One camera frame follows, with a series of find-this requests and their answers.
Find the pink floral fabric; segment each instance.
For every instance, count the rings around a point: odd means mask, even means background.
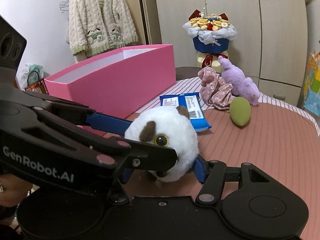
[[[208,106],[214,106],[218,110],[229,110],[231,101],[235,98],[231,95],[232,85],[225,82],[211,67],[205,67],[198,72],[202,88],[200,95]]]

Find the drawer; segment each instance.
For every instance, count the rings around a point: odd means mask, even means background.
[[[300,87],[295,87],[270,80],[259,80],[259,91],[263,94],[285,101],[293,106],[298,104]]]
[[[259,78],[257,77],[251,77],[251,76],[245,76],[245,77],[250,77],[252,81],[258,86],[259,85]]]

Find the yellow plastic eye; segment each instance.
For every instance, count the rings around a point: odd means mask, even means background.
[[[154,137],[155,145],[167,146],[169,144],[169,138],[164,134],[158,134]]]

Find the black pupil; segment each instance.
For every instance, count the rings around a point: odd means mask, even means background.
[[[156,143],[157,143],[157,145],[165,146],[165,145],[167,145],[167,138],[163,135],[160,135],[157,137]]]

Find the blue package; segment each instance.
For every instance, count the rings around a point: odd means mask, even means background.
[[[160,96],[160,102],[161,106],[184,106],[188,109],[191,124],[196,132],[202,132],[211,128],[201,110],[198,92]]]

